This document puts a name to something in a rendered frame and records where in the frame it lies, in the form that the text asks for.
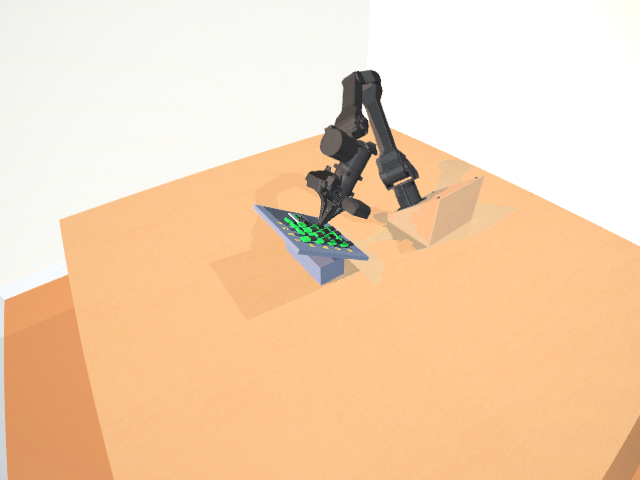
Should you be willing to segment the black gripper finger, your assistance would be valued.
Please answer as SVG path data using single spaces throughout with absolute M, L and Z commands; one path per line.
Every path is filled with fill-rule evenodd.
M 318 193 L 318 192 L 317 192 L 317 193 Z M 319 224 L 319 223 L 320 223 L 320 220 L 321 220 L 321 218 L 322 218 L 322 216 L 323 216 L 323 214 L 324 214 L 324 212 L 325 212 L 325 210 L 326 210 L 326 208 L 327 208 L 327 199 L 331 199 L 331 200 L 333 200 L 334 198 L 331 198 L 331 197 L 325 196 L 325 195 L 324 195 L 324 194 L 322 194 L 322 193 L 318 193 L 318 194 L 319 194 L 319 197 L 320 197 L 320 199 L 321 199 L 321 206 L 320 206 L 320 213 L 319 213 L 319 220 L 318 220 L 318 224 Z
M 330 220 L 344 211 L 345 210 L 342 208 L 342 206 L 339 206 L 331 199 L 327 199 L 327 208 L 320 220 L 319 225 L 324 226 L 326 223 L 328 223 Z

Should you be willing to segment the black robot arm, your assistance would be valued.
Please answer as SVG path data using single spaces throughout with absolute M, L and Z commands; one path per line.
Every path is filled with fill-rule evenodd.
M 336 161 L 346 163 L 360 170 L 366 168 L 371 155 L 379 156 L 375 163 L 379 176 L 389 191 L 393 188 L 394 195 L 401 210 L 413 206 L 426 198 L 421 198 L 415 180 L 419 179 L 418 170 L 407 159 L 406 155 L 397 149 L 382 99 L 381 78 L 377 71 L 368 69 L 354 71 L 341 81 L 343 102 L 342 111 L 335 121 L 335 125 L 324 128 L 325 134 L 320 142 L 323 155 Z M 358 140 L 368 133 L 368 120 L 362 114 L 362 104 L 366 110 L 368 120 L 375 137 L 376 144 Z M 318 193 L 325 191 L 337 192 L 342 183 L 342 171 L 331 171 L 330 165 L 324 170 L 308 172 L 307 187 Z M 411 179 L 398 183 L 411 177 Z

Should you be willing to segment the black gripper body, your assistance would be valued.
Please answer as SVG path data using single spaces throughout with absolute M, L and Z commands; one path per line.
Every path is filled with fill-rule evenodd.
M 333 201 L 339 206 L 342 206 L 342 208 L 349 214 L 368 219 L 369 215 L 371 214 L 371 207 L 363 201 L 353 198 L 355 193 L 352 192 L 358 180 L 362 181 L 364 178 L 361 176 L 362 171 L 357 170 L 350 165 L 342 162 L 339 162 L 339 164 L 334 163 L 333 167 L 336 168 L 334 173 L 336 173 L 337 170 L 343 172 L 342 183 L 337 190 L 337 192 L 339 193 L 325 191 L 322 194 L 334 198 Z

